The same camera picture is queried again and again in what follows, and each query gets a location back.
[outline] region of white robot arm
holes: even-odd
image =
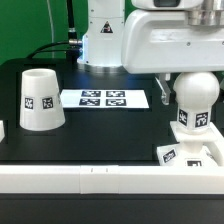
[[[122,44],[125,69],[130,73],[159,74],[157,81],[164,97],[167,74],[181,73],[174,85],[177,121],[171,122],[180,143],[158,147],[160,164],[217,166],[211,153],[214,150],[210,151],[205,143],[211,146],[218,133],[210,124],[210,116],[219,95],[219,82],[210,71],[224,70],[224,0],[132,0],[132,3],[140,9],[129,16],[125,25]],[[218,150],[223,148],[222,141]]]

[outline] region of white cylindrical object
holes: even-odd
[[[174,83],[178,127],[188,134],[207,131],[211,108],[219,96],[219,82],[211,72],[182,73]]]
[[[21,92],[21,127],[32,131],[45,131],[64,124],[65,117],[55,71],[24,71]]]
[[[89,27],[83,36],[83,55],[78,63],[120,67],[124,30],[124,0],[88,0]]]

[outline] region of white cable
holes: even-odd
[[[51,10],[50,0],[47,0],[47,8],[48,8],[50,25],[51,25],[51,41],[52,41],[52,43],[54,43],[55,42],[54,22],[53,22],[53,17],[52,17],[52,10]]]

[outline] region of black cable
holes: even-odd
[[[42,47],[37,48],[33,53],[29,54],[26,58],[30,58],[31,59],[36,54],[36,52],[42,51],[42,50],[44,50],[46,48],[53,47],[53,46],[58,46],[58,45],[66,45],[66,44],[68,44],[68,41],[61,41],[61,42],[55,42],[55,43],[46,44],[46,45],[44,45]]]
[[[67,11],[68,11],[68,27],[74,28],[75,23],[74,23],[72,0],[67,0]]]
[[[68,13],[68,39],[77,39],[77,33],[75,30],[73,5],[72,0],[67,0],[67,13]]]
[[[32,54],[28,55],[26,58],[32,59],[36,54],[40,53],[49,53],[49,52],[66,52],[67,50],[46,50],[46,51],[35,51]]]
[[[54,47],[54,46],[63,45],[63,44],[69,44],[69,43],[68,43],[68,41],[54,42],[54,43],[43,45],[42,47],[37,48],[35,51],[41,51],[41,50],[49,48],[49,47]]]

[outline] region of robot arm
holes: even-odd
[[[132,0],[135,7],[146,10],[192,9],[202,3],[203,0]]]

